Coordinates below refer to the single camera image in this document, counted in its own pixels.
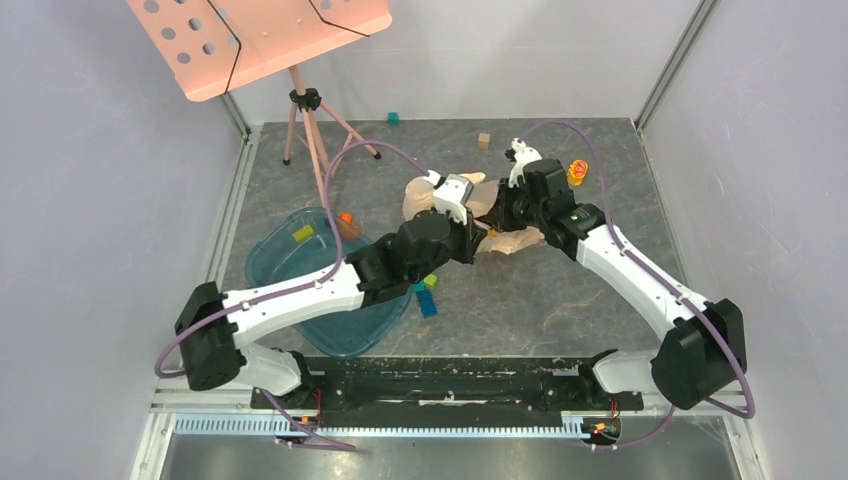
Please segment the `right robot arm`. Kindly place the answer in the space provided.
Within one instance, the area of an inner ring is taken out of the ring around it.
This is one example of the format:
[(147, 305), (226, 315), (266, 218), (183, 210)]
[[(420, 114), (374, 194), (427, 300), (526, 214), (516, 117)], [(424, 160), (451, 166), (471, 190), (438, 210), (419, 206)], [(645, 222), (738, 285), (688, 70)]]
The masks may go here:
[(577, 382), (585, 405), (602, 408), (622, 392), (659, 393), (679, 409), (707, 402), (753, 417), (740, 308), (685, 287), (629, 242), (599, 207), (577, 202), (559, 161), (515, 165), (498, 181), (484, 219), (501, 232), (538, 229), (550, 246), (610, 285), (659, 338), (655, 350), (593, 357)]

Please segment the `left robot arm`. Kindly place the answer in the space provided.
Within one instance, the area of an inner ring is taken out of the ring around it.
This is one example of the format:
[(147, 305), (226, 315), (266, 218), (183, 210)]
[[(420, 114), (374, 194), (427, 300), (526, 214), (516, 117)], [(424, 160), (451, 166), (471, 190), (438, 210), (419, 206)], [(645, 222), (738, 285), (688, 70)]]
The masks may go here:
[(259, 339), (322, 315), (398, 298), (449, 261), (472, 263), (486, 235), (472, 219), (460, 223), (423, 211), (339, 263), (291, 280), (229, 292), (214, 282), (197, 286), (175, 325), (188, 387), (208, 391), (235, 381), (290, 407), (306, 405), (314, 381), (304, 360), (263, 347)]

